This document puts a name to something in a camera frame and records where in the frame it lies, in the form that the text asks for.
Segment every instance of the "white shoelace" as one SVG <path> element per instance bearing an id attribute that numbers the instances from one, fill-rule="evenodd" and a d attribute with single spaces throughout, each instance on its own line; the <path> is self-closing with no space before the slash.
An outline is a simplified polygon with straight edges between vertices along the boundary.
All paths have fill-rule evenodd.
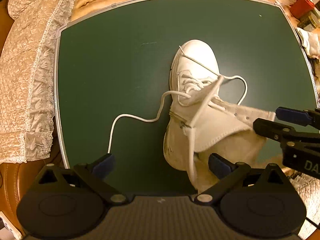
<path id="1" fill-rule="evenodd" d="M 240 105 L 242 103 L 242 101 L 244 100 L 245 96 L 247 95 L 247 91 L 248 91 L 248 85 L 247 82 L 244 80 L 243 77 L 241 76 L 232 76 L 232 77 L 228 77 L 228 76 L 224 76 L 221 75 L 219 73 L 215 73 L 214 71 L 212 71 L 210 68 L 206 67 L 205 65 L 201 64 L 200 62 L 196 61 L 195 59 L 187 56 L 183 49 L 181 48 L 181 46 L 179 46 L 182 54 L 194 61 L 195 63 L 198 63 L 199 65 L 201 65 L 202 67 L 204 67 L 205 69 L 209 70 L 210 72 L 212 72 L 213 74 L 215 74 L 216 76 L 218 76 L 218 79 L 216 81 L 215 86 L 212 88 L 211 92 L 208 93 L 206 95 L 206 97 L 204 98 L 204 100 L 201 103 L 200 108 L 198 109 L 198 111 L 196 112 L 195 116 L 193 117 L 193 119 L 191 120 L 191 122 L 189 122 L 188 124 L 186 124 L 186 126 L 184 127 L 184 132 L 185 135 L 188 138 L 188 143 L 189 143 L 189 171 L 190 171 L 190 180 L 191 182 L 196 182 L 196 172 L 194 170 L 194 146 L 195 146 L 195 129 L 194 129 L 194 125 L 196 123 L 196 121 L 198 120 L 198 118 L 200 117 L 200 115 L 202 114 L 204 108 L 210 103 L 211 107 L 214 108 L 218 108 L 218 109 L 222 109 L 224 110 L 224 108 L 222 108 L 221 106 L 218 106 L 217 104 L 214 104 L 213 102 L 211 102 L 211 99 L 213 97 L 217 97 L 218 95 L 216 94 L 217 89 L 221 86 L 222 82 L 224 81 L 224 79 L 227 80 L 232 80 L 232 79 L 240 79 L 243 81 L 245 89 L 244 89 L 244 93 L 241 97 L 241 99 L 238 101 L 238 105 Z M 143 122 L 156 122 L 159 120 L 160 118 L 160 114 L 162 112 L 163 106 L 164 106 L 164 99 L 167 95 L 178 95 L 178 96 L 182 96 L 185 98 L 191 98 L 191 96 L 188 94 L 192 89 L 195 90 L 201 90 L 202 88 L 204 88 L 205 86 L 210 85 L 212 82 L 214 82 L 215 80 L 213 80 L 212 78 L 203 78 L 203 79 L 197 79 L 193 76 L 189 76 L 186 75 L 187 79 L 185 80 L 185 93 L 183 92 L 179 92 L 179 91 L 167 91 L 165 93 L 162 94 L 161 96 L 161 102 L 160 102 L 160 107 L 157 113 L 157 116 L 155 119 L 144 119 L 141 118 L 139 116 L 136 115 L 132 115 L 132 114 L 120 114 L 116 117 L 116 119 L 114 119 L 112 126 L 111 126 L 111 131 L 110 131 L 110 138 L 109 138 L 109 146 L 108 146 L 108 153 L 110 153 L 111 151 L 111 143 L 112 143 L 112 135 L 113 135 L 113 130 L 114 127 L 116 125 L 116 122 L 121 118 L 121 117 L 130 117 L 133 119 L 137 119 Z"/>

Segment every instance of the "green tabletop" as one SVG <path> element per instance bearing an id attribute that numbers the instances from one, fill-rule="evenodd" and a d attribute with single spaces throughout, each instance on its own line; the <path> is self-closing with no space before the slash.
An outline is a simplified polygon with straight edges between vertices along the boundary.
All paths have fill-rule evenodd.
<path id="1" fill-rule="evenodd" d="M 269 111 L 316 107 L 308 64 L 280 8 L 253 0 L 141 0 L 61 32 L 56 98 L 66 165 L 106 154 L 119 114 L 156 117 L 161 95 L 169 90 L 173 57 L 191 39 L 211 46 L 220 73 L 246 79 L 243 105 Z M 241 81 L 229 82 L 220 97 L 236 103 L 243 89 Z M 106 182 L 123 192 L 194 192 L 187 174 L 163 157 L 170 104 L 167 98 L 156 123 L 117 122 L 111 148 L 116 168 Z M 269 140 L 259 158 L 280 152 L 279 144 Z"/>

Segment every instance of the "black circular pad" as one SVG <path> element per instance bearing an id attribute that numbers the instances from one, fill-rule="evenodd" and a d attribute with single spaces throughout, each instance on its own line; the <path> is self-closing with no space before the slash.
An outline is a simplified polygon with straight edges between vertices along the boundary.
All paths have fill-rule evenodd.
<path id="1" fill-rule="evenodd" d="M 17 208 L 19 222 L 41 239 L 73 238 L 92 230 L 103 215 L 102 200 L 90 191 L 72 191 L 29 191 Z"/>
<path id="2" fill-rule="evenodd" d="M 298 233 L 306 209 L 297 193 L 255 192 L 254 186 L 226 194 L 220 202 L 223 218 L 249 236 L 280 238 Z"/>

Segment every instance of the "black clamp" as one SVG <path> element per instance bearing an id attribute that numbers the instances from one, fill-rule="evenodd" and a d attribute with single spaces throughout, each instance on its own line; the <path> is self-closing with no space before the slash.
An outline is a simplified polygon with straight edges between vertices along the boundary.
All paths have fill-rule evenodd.
<path id="1" fill-rule="evenodd" d="M 320 129 L 318 108 L 300 111 L 279 107 L 276 116 L 281 121 Z M 253 129 L 260 136 L 280 142 L 284 166 L 320 179 L 319 133 L 297 132 L 292 126 L 261 118 L 254 121 Z"/>

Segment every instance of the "ribbed gray surface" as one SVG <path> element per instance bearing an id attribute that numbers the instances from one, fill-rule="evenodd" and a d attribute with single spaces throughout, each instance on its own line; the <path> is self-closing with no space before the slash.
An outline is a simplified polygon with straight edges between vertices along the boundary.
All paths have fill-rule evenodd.
<path id="1" fill-rule="evenodd" d="M 137 196 L 112 208 L 94 230 L 76 240 L 249 240 L 229 229 L 210 207 L 188 197 Z M 300 240 L 298 236 L 282 240 Z"/>

